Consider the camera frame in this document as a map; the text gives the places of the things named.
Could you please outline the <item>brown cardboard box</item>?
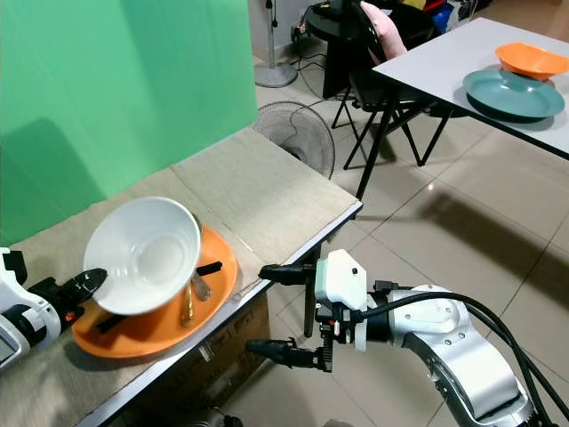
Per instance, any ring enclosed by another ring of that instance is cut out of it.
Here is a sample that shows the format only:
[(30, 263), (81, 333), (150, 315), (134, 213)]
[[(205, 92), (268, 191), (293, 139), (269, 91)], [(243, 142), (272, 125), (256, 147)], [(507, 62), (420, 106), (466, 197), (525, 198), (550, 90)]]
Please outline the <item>brown cardboard box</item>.
[(260, 295), (198, 350), (159, 375), (127, 404), (125, 413), (143, 427), (166, 427), (223, 406), (264, 361), (245, 353), (245, 343), (269, 337), (268, 297)]

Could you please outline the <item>blue plastic container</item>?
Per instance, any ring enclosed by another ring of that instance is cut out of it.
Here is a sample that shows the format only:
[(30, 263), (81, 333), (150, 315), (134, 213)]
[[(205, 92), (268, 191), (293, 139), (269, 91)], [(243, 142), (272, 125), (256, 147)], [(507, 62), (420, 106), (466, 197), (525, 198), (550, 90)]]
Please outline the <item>blue plastic container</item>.
[(431, 18), (435, 34), (444, 34), (450, 25), (454, 5), (448, 0), (426, 0), (422, 10)]

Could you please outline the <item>white folding table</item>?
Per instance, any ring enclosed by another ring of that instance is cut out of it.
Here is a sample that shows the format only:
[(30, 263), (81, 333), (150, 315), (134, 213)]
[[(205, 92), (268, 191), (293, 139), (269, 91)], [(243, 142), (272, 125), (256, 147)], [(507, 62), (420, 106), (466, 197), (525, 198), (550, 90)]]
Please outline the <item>white folding table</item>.
[(488, 117), (467, 101), (466, 91), (461, 88), (463, 78), (480, 69), (496, 68), (499, 60), (494, 50), (509, 42), (525, 42), (569, 57), (569, 42), (488, 18), (475, 18), (373, 70), (401, 88), (422, 91), (431, 101), (467, 111), (484, 125), (569, 160), (569, 111), (520, 125)]

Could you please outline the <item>pink cloth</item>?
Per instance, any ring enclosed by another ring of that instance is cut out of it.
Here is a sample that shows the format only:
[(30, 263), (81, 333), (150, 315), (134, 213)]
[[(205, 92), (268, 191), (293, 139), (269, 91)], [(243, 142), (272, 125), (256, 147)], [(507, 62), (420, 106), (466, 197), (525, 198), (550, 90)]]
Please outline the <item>pink cloth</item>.
[(365, 0), (359, 0), (359, 7), (373, 24), (373, 29), (377, 33), (379, 44), (387, 60), (393, 60), (409, 52), (396, 24), (389, 17), (389, 12), (384, 12), (377, 5), (367, 3)]

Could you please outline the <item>green backdrop screen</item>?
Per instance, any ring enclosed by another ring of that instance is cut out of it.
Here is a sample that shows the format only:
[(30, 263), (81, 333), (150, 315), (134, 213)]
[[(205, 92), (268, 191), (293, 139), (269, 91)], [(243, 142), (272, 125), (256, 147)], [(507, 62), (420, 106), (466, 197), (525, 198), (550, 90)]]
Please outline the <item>green backdrop screen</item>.
[(0, 244), (250, 125), (249, 0), (1, 0)]

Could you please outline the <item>white ceramic bowl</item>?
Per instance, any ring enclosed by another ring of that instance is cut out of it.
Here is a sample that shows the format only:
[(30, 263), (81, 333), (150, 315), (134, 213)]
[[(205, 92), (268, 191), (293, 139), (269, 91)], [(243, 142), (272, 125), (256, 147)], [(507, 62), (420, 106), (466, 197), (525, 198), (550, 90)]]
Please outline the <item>white ceramic bowl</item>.
[(98, 224), (86, 244), (83, 268), (107, 272), (93, 294), (99, 308), (139, 316), (183, 290), (200, 253), (202, 227), (186, 206), (167, 197), (141, 197)]

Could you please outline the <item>orange plastic bowl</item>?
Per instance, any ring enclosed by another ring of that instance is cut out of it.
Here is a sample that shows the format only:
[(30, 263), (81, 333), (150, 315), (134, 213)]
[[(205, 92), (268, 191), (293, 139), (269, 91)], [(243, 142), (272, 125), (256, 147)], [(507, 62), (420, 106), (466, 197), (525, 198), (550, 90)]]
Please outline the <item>orange plastic bowl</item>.
[(537, 81), (569, 73), (569, 57), (527, 42), (509, 42), (495, 49), (501, 68)]

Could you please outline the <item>black folding chair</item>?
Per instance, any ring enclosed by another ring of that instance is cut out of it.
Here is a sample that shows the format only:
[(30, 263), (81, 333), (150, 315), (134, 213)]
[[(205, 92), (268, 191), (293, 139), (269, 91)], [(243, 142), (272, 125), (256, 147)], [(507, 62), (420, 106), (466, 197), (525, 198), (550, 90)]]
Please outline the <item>black folding chair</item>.
[[(421, 9), (403, 4), (401, 0), (377, 1), (374, 5), (384, 12), (389, 12), (389, 17), (396, 24), (407, 49), (426, 44), (439, 36), (435, 34), (431, 18)], [(339, 102), (331, 126), (336, 129), (339, 115), (347, 115), (346, 125), (352, 127), (355, 135), (355, 145), (344, 164), (345, 170), (349, 170), (353, 167), (354, 155), (366, 152), (363, 147), (366, 135), (378, 130), (374, 123), (377, 115), (383, 111), (382, 96), (387, 89), (394, 86), (373, 72), (374, 66), (382, 64), (387, 58), (373, 24), (359, 7), (359, 0), (326, 0), (325, 3), (312, 5), (305, 13), (304, 20), (310, 33), (328, 42), (325, 80), (340, 77), (341, 85), (337, 86), (336, 93), (344, 93), (346, 97), (353, 96), (355, 109), (370, 114), (366, 125), (358, 130), (346, 99), (342, 98)]]

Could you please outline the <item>white pole stand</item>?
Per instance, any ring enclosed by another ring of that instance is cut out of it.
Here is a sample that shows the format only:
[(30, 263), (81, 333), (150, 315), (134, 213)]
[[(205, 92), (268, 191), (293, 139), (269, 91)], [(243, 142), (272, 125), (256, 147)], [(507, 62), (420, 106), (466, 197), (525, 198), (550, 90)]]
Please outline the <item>white pole stand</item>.
[(288, 61), (281, 61), (279, 54), (276, 52), (276, 40), (274, 40), (274, 32), (276, 32), (279, 21), (276, 16), (276, 6), (274, 0), (263, 0), (265, 11), (267, 11), (267, 47), (268, 47), (268, 64), (256, 65), (253, 68), (253, 82), (260, 88), (285, 88), (292, 85), (300, 76), (297, 68), (290, 65)]

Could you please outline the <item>beige woven placemat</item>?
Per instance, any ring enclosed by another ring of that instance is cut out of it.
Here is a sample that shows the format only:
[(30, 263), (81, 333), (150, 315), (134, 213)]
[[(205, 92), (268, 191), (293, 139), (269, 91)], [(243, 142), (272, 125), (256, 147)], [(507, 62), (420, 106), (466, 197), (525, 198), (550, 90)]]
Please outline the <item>beige woven placemat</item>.
[(65, 333), (56, 342), (37, 350), (5, 370), (1, 419), (3, 427), (99, 427), (160, 382), (172, 379), (176, 370), (196, 357), (196, 349), (216, 334), (228, 336), (233, 318), (244, 320), (248, 302), (263, 306), (260, 290), (252, 280), (259, 257), (240, 247), (236, 237), (173, 168), (154, 173), (129, 189), (91, 205), (52, 227), (13, 245), (21, 251), (29, 281), (45, 277), (69, 279), (81, 271), (83, 252), (97, 223), (114, 208), (145, 196), (167, 197), (180, 202), (231, 245), (225, 256), (225, 273), (236, 292), (212, 298), (212, 316), (194, 333), (171, 347), (135, 359), (101, 359), (85, 353)]
[(171, 168), (238, 256), (248, 286), (265, 264), (295, 262), (362, 206), (251, 127)]

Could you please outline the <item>black long utensil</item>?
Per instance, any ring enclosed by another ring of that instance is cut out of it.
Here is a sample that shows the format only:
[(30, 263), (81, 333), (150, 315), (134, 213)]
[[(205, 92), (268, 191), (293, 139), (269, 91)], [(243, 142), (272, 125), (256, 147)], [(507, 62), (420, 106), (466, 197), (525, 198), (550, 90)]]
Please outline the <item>black long utensil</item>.
[[(202, 274), (202, 276), (207, 276), (207, 274), (219, 272), (222, 268), (222, 262), (212, 262), (203, 265), (203, 267), (196, 268), (196, 273)], [(114, 326), (121, 324), (124, 319), (125, 316), (118, 316), (118, 314), (114, 314), (114, 316), (110, 316), (99, 322), (99, 324), (96, 325), (96, 329), (99, 333), (106, 333), (110, 329), (113, 329)]]

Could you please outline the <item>black table leg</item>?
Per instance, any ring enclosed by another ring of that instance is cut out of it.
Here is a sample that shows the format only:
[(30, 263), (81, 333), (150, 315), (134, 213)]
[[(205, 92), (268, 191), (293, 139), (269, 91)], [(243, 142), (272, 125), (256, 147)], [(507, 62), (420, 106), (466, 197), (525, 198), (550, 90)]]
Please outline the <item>black table leg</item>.
[(302, 333), (306, 338), (313, 336), (316, 328), (317, 298), (316, 284), (309, 282), (305, 285), (304, 301), (302, 301)]

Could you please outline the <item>round floor fan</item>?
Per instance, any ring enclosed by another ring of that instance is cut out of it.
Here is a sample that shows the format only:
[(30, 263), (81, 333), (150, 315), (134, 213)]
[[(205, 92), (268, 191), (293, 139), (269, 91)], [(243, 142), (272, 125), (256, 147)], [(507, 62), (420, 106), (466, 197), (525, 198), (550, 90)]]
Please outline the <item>round floor fan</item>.
[(274, 101), (259, 108), (252, 129), (326, 179), (333, 177), (336, 148), (329, 125), (305, 103)]

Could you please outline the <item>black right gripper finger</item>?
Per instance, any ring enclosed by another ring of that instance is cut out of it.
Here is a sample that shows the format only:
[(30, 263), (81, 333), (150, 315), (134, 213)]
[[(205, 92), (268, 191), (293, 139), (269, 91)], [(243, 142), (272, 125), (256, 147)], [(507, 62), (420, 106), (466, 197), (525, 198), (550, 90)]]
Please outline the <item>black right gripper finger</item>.
[(316, 273), (314, 263), (268, 264), (260, 268), (259, 278), (284, 286), (304, 287), (316, 279)]
[(244, 345), (247, 352), (264, 357), (277, 365), (286, 367), (316, 367), (321, 369), (318, 350), (305, 349), (289, 339), (251, 339)]

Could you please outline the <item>teal round plate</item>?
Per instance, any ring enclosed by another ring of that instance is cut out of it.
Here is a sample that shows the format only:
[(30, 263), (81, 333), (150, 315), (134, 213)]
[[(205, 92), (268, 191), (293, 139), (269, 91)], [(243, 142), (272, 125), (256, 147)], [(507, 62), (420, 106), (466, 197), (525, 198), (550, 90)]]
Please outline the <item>teal round plate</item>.
[(523, 123), (556, 117), (566, 106), (564, 96), (551, 83), (501, 68), (468, 73), (462, 89), (476, 110)]

